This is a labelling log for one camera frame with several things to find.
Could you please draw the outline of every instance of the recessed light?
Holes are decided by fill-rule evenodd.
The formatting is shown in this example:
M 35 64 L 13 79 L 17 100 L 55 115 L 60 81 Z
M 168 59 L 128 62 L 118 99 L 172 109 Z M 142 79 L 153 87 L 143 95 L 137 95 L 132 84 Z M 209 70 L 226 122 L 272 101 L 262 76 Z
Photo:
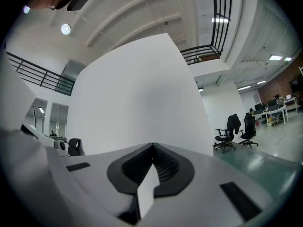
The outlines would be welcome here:
M 250 88 L 251 86 L 247 86 L 247 87 L 242 87 L 242 88 L 239 88 L 238 91 L 240 90 L 244 90 L 244 89 L 247 89 L 247 88 Z
M 30 11 L 30 8 L 28 6 L 23 7 L 23 12 L 28 13 Z
M 260 81 L 260 82 L 258 82 L 257 84 L 261 84 L 261 83 L 264 83 L 264 82 L 266 82 L 266 80 L 265 80 L 265 81 Z
M 62 34 L 64 34 L 64 35 L 68 35 L 68 34 L 71 32 L 71 26 L 68 25 L 68 24 L 62 25 L 62 27 L 61 27 L 61 32 L 62 32 Z
M 271 61 L 279 61 L 281 60 L 282 56 L 272 55 L 269 59 Z
M 223 18 L 216 18 L 216 22 L 220 22 L 220 23 L 227 23 L 228 19 L 223 19 Z
M 43 108 L 42 108 L 42 107 L 39 107 L 39 110 L 41 111 L 41 113 L 44 114 L 44 111 L 43 111 Z

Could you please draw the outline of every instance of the floor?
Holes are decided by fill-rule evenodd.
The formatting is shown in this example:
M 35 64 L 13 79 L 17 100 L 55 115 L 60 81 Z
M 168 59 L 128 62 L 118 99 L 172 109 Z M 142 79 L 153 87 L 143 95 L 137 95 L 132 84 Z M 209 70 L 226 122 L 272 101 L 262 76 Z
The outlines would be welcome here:
M 290 189 L 303 165 L 275 157 L 234 143 L 236 150 L 222 149 L 214 151 L 214 157 L 220 158 L 237 170 L 259 183 L 268 193 L 277 199 Z
M 266 124 L 256 126 L 256 137 L 253 139 L 259 146 L 253 148 L 285 160 L 303 164 L 303 113 L 291 111 L 289 122 L 283 120 L 276 127 Z
M 214 156 L 244 173 L 277 199 L 303 171 L 303 113 L 289 112 L 289 122 L 276 127 L 257 126 L 259 146 L 234 143 L 236 150 L 214 151 Z

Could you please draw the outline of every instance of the ceiling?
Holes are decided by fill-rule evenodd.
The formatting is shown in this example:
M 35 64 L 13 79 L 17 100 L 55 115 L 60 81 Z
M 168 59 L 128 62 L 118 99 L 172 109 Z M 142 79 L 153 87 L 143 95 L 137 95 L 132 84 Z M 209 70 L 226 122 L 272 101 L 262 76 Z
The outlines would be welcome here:
M 21 15 L 15 30 L 36 43 L 42 44 L 47 39 L 47 46 L 65 52 L 68 60 L 88 65 L 121 45 L 162 33 L 168 33 L 180 50 L 188 48 L 189 24 L 185 20 L 192 9 L 183 8 L 188 3 L 188 0 L 89 0 L 75 12 L 31 10 Z M 69 35 L 61 34 L 63 24 L 71 26 Z M 81 49 L 81 56 L 69 52 L 70 48 Z
M 281 73 L 301 51 L 298 39 L 290 20 L 273 0 L 258 1 L 257 23 L 254 24 L 253 36 L 245 43 L 244 51 L 238 62 L 230 70 L 202 75 L 195 78 L 199 87 L 211 84 L 221 85 L 234 81 L 237 88 L 251 86 L 247 90 L 257 89 Z M 271 55 L 282 56 L 280 61 L 270 61 Z M 285 57 L 293 58 L 285 62 Z
M 256 88 L 257 82 L 270 80 L 288 66 L 283 61 L 269 61 L 271 54 L 294 57 L 298 53 L 301 47 L 291 22 L 273 0 L 266 1 L 259 7 L 254 37 L 247 41 L 239 61 L 229 71 L 195 78 L 200 87 L 233 80 L 238 88 Z M 89 0 L 75 12 L 31 10 L 20 17 L 15 31 L 52 53 L 52 57 L 89 65 L 119 46 L 161 33 L 168 33 L 180 50 L 193 43 L 209 44 L 213 12 L 213 0 Z M 61 34 L 63 24 L 71 26 L 69 35 Z M 196 35 L 196 42 L 190 33 Z M 59 73 L 66 63 L 56 65 L 61 66 L 60 70 L 48 69 Z

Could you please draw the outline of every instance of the metal railing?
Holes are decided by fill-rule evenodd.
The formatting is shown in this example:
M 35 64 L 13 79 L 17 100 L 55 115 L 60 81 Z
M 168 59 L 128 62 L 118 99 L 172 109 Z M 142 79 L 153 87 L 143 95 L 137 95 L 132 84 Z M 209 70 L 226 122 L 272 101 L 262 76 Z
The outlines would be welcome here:
M 6 52 L 8 59 L 13 67 L 17 68 L 16 72 L 20 77 L 31 83 L 51 89 L 55 92 L 70 96 L 75 81 L 69 78 L 60 76 L 50 70 L 37 66 L 29 61 L 26 61 L 12 53 Z
M 220 58 L 220 54 L 211 44 L 189 48 L 180 52 L 188 65 Z
M 229 0 L 229 4 L 227 4 L 227 0 L 219 0 L 219 1 L 214 0 L 214 27 L 213 27 L 213 36 L 212 36 L 211 44 L 217 49 L 220 55 L 222 54 L 223 51 L 229 23 L 231 21 L 231 12 L 232 12 L 232 0 Z
M 212 40 L 210 44 L 180 51 L 188 65 L 220 58 L 231 21 L 231 12 L 232 0 L 214 0 Z

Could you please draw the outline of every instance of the white desk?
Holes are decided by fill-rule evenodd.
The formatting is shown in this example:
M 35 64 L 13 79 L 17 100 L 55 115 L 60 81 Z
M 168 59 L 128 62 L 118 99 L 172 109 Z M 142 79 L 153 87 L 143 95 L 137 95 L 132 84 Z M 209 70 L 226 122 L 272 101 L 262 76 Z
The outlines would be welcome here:
M 289 102 L 292 102 L 292 101 L 294 101 L 295 109 L 296 109 L 296 111 L 298 111 L 298 103 L 297 103 L 296 97 L 293 97 L 291 99 L 285 100 L 284 103 L 289 103 Z
M 288 112 L 287 112 L 287 110 L 286 110 L 286 105 L 285 105 L 284 107 L 282 107 L 282 108 L 277 109 L 277 110 L 269 111 L 269 112 L 264 112 L 264 113 L 260 113 L 260 114 L 255 114 L 254 116 L 255 116 L 256 118 L 258 118 L 258 116 L 265 115 L 265 116 L 266 116 L 267 126 L 269 126 L 267 115 L 268 115 L 268 114 L 275 114 L 275 113 L 277 113 L 277 112 L 282 112 L 282 115 L 283 115 L 283 122 L 284 122 L 284 125 L 286 125 L 286 123 L 285 123 L 285 117 L 286 117 L 286 120 L 287 120 L 287 122 L 288 122 Z

